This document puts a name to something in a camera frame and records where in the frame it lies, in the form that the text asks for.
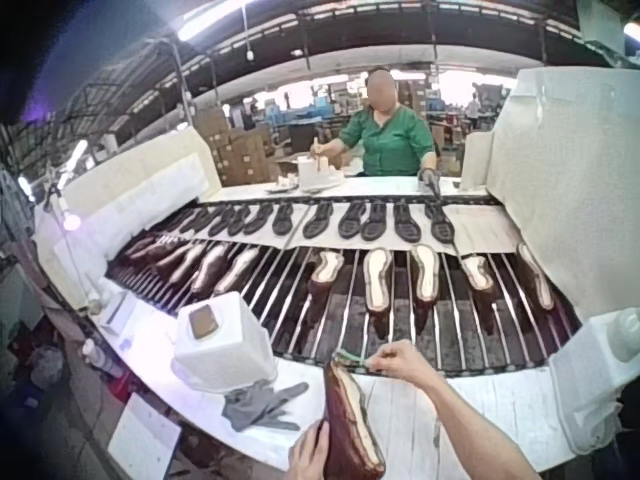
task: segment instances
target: hair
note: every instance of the hair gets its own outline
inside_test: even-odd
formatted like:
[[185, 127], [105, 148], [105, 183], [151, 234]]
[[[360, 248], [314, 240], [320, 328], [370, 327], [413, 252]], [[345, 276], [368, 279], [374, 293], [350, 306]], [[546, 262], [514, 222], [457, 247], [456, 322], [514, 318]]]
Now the hair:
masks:
[[365, 80], [364, 80], [364, 86], [365, 86], [365, 87], [368, 87], [368, 86], [369, 86], [369, 77], [370, 77], [371, 75], [373, 75], [374, 73], [376, 73], [376, 72], [380, 72], [380, 71], [387, 72], [389, 75], [391, 75], [391, 72], [390, 72], [390, 71], [389, 71], [389, 69], [388, 69], [388, 68], [386, 68], [386, 67], [374, 67], [374, 68], [372, 68], [371, 70], [369, 70], [369, 71], [367, 72], [367, 73], [368, 73], [368, 76], [367, 76], [367, 78], [365, 78]]

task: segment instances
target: white machine cover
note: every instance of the white machine cover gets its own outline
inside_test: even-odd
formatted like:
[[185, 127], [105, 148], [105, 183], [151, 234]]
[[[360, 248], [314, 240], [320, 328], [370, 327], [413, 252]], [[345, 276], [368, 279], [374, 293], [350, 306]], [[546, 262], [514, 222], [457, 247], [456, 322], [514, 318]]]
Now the white machine cover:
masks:
[[640, 72], [521, 71], [486, 184], [583, 320], [640, 304]]
[[38, 261], [74, 309], [85, 307], [107, 262], [134, 235], [220, 188], [211, 151], [193, 128], [157, 137], [64, 189], [69, 210], [82, 219], [78, 230], [63, 235], [61, 215], [36, 207]]

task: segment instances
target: woman in green shirt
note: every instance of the woman in green shirt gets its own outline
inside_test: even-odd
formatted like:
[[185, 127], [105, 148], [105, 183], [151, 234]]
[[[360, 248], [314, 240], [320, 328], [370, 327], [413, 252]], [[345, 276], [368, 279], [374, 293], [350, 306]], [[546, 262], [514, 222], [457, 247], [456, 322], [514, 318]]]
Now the woman in green shirt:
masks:
[[435, 171], [437, 157], [431, 132], [416, 112], [398, 103], [396, 82], [382, 68], [367, 78], [369, 107], [354, 114], [340, 136], [314, 143], [313, 156], [336, 157], [362, 139], [366, 176], [416, 175]]

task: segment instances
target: green shirt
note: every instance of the green shirt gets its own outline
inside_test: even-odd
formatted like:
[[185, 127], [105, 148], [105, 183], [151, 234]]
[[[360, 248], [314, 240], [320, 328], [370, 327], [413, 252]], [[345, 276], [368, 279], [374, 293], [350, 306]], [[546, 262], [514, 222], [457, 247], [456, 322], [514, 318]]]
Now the green shirt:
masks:
[[360, 110], [351, 117], [339, 138], [349, 148], [362, 139], [367, 175], [416, 175], [422, 157], [434, 149], [425, 122], [402, 105], [382, 127], [373, 119], [373, 109]]

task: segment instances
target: ceiling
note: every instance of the ceiling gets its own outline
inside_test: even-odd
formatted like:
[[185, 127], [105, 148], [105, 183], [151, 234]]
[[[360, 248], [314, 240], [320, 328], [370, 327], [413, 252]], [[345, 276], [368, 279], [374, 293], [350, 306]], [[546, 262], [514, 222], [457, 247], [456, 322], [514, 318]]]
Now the ceiling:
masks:
[[[247, 35], [240, 12], [218, 22], [196, 43], [175, 40], [172, 19], [206, 3], [202, 0], [53, 3], [64, 4], [62, 18], [76, 28], [48, 34], [56, 42], [40, 61], [23, 112], [53, 109], [55, 114], [0, 128], [0, 160], [30, 179], [40, 176], [47, 162], [55, 166], [66, 161], [80, 138], [97, 145], [111, 132], [122, 144], [175, 108], [180, 100], [175, 63], [170, 46], [160, 39], [176, 42], [193, 96], [218, 84], [231, 98], [245, 88], [263, 88], [280, 74], [287, 77], [284, 81], [308, 75], [306, 60], [291, 61], [295, 48], [308, 50], [314, 72], [344, 64], [395, 63], [383, 62], [387, 57], [382, 52], [399, 63], [405, 58], [430, 62], [433, 49], [427, 45], [434, 42], [438, 62], [502, 71], [516, 71], [527, 62], [606, 65], [581, 44], [573, 0], [258, 0], [247, 7], [253, 62], [245, 58]], [[362, 50], [365, 46], [380, 50]], [[25, 47], [21, 52], [36, 50]]]

